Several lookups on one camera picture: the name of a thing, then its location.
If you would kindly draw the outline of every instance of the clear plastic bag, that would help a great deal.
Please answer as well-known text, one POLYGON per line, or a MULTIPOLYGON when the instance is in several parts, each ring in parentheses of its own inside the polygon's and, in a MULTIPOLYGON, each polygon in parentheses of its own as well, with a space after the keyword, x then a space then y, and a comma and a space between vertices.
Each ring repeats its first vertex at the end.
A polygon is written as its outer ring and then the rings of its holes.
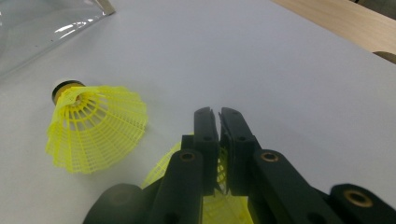
POLYGON ((0 0, 0 76, 113 12, 107 0, 0 0))

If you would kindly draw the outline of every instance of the shuttlecock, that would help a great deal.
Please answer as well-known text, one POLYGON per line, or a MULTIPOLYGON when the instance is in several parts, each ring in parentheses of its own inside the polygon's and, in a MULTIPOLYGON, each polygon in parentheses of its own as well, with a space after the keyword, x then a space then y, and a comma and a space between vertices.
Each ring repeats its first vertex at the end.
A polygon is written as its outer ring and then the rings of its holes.
POLYGON ((125 87, 86 87, 65 81, 52 93, 55 103, 46 151, 55 166, 90 174, 122 160, 147 124, 146 104, 125 87))
MULTIPOLYGON (((146 179, 143 181, 142 188, 149 186, 156 180, 163 177, 166 172, 169 161, 172 155, 179 151, 181 142, 175 144, 171 150, 166 153, 156 166, 148 173, 146 179)), ((215 195, 204 197, 203 206, 203 224, 252 224, 253 221, 248 211, 247 197, 234 197, 227 194, 226 189, 226 164, 227 154, 225 150, 221 150, 218 162, 218 183, 223 192, 215 189, 215 195)))

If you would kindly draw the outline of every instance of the white table surface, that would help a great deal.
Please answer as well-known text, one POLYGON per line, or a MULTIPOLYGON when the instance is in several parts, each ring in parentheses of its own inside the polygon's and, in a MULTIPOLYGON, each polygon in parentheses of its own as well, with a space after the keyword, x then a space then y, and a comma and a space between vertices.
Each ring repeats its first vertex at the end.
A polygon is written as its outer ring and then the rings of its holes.
POLYGON ((1 223, 81 223, 105 189, 140 185, 204 106, 242 112, 312 186, 352 183, 396 207, 394 64, 269 0, 111 2, 115 15, 0 77, 1 223), (111 169, 70 175, 45 153, 64 77, 147 103, 147 134, 111 169))

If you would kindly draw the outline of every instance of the transparent plastic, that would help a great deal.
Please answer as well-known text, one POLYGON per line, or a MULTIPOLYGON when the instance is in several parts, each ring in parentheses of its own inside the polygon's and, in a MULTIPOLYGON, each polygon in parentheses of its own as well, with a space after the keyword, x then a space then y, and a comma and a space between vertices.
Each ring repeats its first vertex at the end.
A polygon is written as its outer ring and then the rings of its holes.
POLYGON ((0 0, 0 76, 114 12, 101 2, 0 0))
MULTIPOLYGON (((148 176, 142 184, 142 188, 147 187, 154 181, 163 177, 166 167, 172 155, 179 151, 181 142, 177 143, 171 150, 166 153, 157 165, 148 173, 148 176)), ((204 197, 203 206, 203 223, 204 224, 252 224, 250 213, 248 211, 247 197, 234 197, 225 193, 226 185, 226 152, 220 152, 220 159, 218 164, 218 182, 222 192, 215 190, 214 196, 204 197)))
POLYGON ((122 160, 145 132, 146 104, 124 87, 70 87, 57 100, 46 151, 55 166, 90 174, 122 160))

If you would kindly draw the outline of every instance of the yellow shuttlecock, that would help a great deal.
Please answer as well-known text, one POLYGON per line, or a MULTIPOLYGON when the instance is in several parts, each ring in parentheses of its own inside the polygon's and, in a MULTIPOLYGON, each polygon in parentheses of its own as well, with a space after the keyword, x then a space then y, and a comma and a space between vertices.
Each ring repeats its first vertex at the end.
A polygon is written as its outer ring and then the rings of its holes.
MULTIPOLYGON (((163 177, 166 167, 172 155, 179 151, 181 142, 177 143, 157 165, 148 173, 148 176, 142 184, 142 189, 163 177)), ((225 150, 220 152, 218 164, 218 183, 225 191, 225 176, 227 171, 225 150)), ((204 197, 203 206, 203 223, 204 224, 253 224, 248 211, 247 197, 234 197, 230 194, 224 194, 215 189, 214 196, 204 197)))
POLYGON ((90 174, 123 159, 147 124, 146 104, 124 87, 86 87, 66 81, 52 93, 55 103, 46 151, 55 166, 90 174))

